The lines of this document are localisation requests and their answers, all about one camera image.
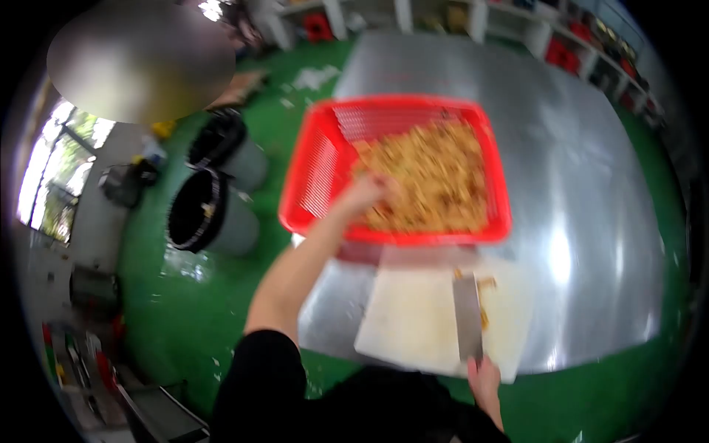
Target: green epoxy floor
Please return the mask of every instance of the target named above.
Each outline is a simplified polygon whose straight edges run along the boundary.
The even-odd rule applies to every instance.
[[[317,92],[285,93],[280,86],[291,83],[302,67],[334,65],[341,69],[351,48],[352,42],[302,45],[292,52],[239,65],[240,70],[271,70],[269,84],[245,109],[251,136],[270,160],[267,183],[252,195],[262,231],[259,247],[250,256],[234,259],[166,246],[166,214],[172,196],[190,175],[184,154],[206,122],[205,113],[179,121],[164,144],[170,158],[162,178],[147,191],[125,227],[118,275],[123,284],[128,351],[157,383],[186,379],[187,403],[204,417],[209,416],[219,382],[228,370],[252,294],[290,238],[278,223],[277,205],[306,102],[329,97],[337,79]],[[295,107],[283,107],[282,97]],[[514,442],[611,442],[650,419],[674,378],[689,295],[683,205],[657,141],[630,113],[617,111],[642,164],[665,245],[661,334],[598,363],[520,376],[513,385],[502,386],[503,419]],[[303,351],[302,356],[309,398],[318,397],[358,368],[350,361],[315,352]],[[441,381],[454,397],[472,401],[465,380]]]

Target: stainless steel table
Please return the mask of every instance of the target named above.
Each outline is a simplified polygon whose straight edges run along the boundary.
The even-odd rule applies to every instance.
[[[482,254],[538,275],[520,373],[595,361],[659,331],[664,246],[635,151],[607,98],[567,73],[503,48],[441,35],[364,34],[336,97],[456,96],[492,122],[513,215]],[[348,244],[299,319],[300,343],[368,361],[353,347],[379,248]]]

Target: red plastic basket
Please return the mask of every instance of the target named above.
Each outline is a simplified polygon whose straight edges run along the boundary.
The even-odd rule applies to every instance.
[[[502,162],[490,120],[472,102],[421,95],[379,95],[321,101],[311,107],[281,195],[279,219],[289,231],[305,235],[315,218],[323,218],[330,204],[351,180],[357,160],[352,146],[358,140],[405,133],[414,125],[456,118],[472,126],[483,153],[488,192],[488,225],[477,232],[383,232],[352,225],[345,238],[397,245],[452,245],[499,242],[512,228]]]

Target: forearm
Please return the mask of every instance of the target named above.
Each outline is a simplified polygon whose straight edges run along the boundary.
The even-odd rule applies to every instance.
[[[500,431],[505,432],[502,427],[502,414],[500,414],[500,399],[493,398],[484,402],[476,401],[476,403],[478,404],[478,408],[482,409],[493,423],[495,423],[495,426],[497,426]]]
[[[276,323],[296,344],[298,313],[325,263],[340,247],[350,217],[333,208],[319,220],[296,248],[284,251],[266,273],[249,309],[245,332]],[[264,319],[265,316],[277,318]]]

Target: knife blade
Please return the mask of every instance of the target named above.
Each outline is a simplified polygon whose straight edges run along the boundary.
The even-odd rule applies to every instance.
[[[483,358],[483,330],[480,317],[480,300],[475,275],[453,277],[453,304],[458,330],[460,360],[468,357]]]

